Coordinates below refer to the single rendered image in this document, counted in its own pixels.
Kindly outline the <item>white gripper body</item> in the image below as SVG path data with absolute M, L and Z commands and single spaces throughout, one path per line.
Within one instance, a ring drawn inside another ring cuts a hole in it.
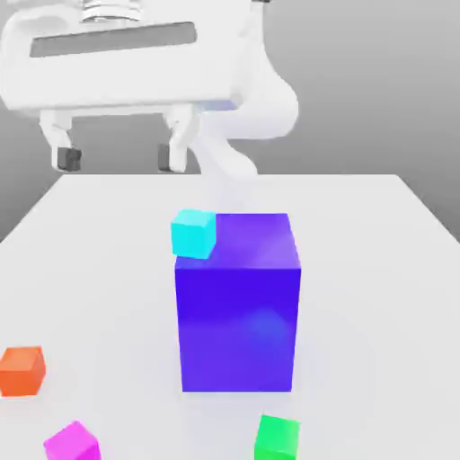
M 21 8 L 0 39 L 0 97 L 11 111 L 195 103 L 229 110 L 247 85 L 247 3 L 138 3 L 134 22 L 84 22 L 70 3 Z

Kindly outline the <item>small cyan cube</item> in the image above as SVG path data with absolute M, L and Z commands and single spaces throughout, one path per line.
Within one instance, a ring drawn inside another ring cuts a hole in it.
M 182 209 L 171 223 L 171 237 L 174 255 L 205 260 L 217 242 L 217 214 Z

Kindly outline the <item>small orange cube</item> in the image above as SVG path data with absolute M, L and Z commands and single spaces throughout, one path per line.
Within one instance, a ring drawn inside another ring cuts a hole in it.
M 9 347 L 0 358 L 0 394 L 3 397 L 37 395 L 45 375 L 41 346 Z

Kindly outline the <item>small magenta cube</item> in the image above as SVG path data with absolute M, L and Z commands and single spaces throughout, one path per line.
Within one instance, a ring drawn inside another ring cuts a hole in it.
M 43 443 L 48 460 L 102 460 L 97 438 L 78 420 Z

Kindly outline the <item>small green cube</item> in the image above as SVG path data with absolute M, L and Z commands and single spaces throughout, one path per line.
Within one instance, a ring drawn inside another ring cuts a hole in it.
M 261 415 L 253 449 L 253 460 L 296 460 L 300 423 Z

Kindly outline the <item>large purple box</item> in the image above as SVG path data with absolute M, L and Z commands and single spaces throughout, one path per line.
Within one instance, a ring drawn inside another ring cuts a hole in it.
M 290 391 L 301 273 L 287 214 L 217 215 L 209 258 L 174 267 L 183 391 Z

